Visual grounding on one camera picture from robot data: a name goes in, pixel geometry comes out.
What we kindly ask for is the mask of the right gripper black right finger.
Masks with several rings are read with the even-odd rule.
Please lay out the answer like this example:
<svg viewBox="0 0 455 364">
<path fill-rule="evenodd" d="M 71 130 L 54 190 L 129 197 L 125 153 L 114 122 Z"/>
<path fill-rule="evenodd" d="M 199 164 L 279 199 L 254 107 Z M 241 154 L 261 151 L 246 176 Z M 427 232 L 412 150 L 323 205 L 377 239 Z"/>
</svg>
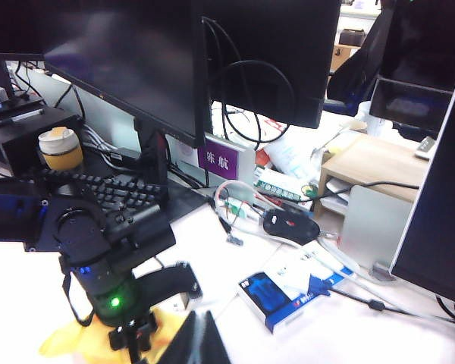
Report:
<svg viewBox="0 0 455 364">
<path fill-rule="evenodd" d="M 218 327 L 210 311 L 202 318 L 201 363 L 231 364 Z"/>
</svg>

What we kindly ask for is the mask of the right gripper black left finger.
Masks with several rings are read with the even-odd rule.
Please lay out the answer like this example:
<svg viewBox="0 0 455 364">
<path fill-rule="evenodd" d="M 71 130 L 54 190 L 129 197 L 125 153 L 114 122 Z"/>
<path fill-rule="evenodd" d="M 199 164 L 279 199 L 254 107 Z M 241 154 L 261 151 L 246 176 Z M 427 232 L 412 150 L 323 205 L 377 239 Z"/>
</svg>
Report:
<svg viewBox="0 0 455 364">
<path fill-rule="evenodd" d="M 201 344 L 201 324 L 195 312 L 191 312 L 173 341 L 161 355 L 160 364 L 201 363 L 199 348 Z"/>
</svg>

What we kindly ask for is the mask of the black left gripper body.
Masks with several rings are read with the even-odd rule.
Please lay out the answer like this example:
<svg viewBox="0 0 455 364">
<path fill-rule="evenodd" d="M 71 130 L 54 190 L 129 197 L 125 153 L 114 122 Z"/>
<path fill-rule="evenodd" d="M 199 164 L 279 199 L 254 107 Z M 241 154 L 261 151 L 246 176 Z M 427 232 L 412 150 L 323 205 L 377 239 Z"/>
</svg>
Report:
<svg viewBox="0 0 455 364">
<path fill-rule="evenodd" d="M 151 335 L 157 331 L 155 315 L 149 313 L 132 320 L 108 333 L 110 348 L 114 351 L 127 349 L 131 363 L 148 363 L 143 352 L 151 350 Z"/>
</svg>

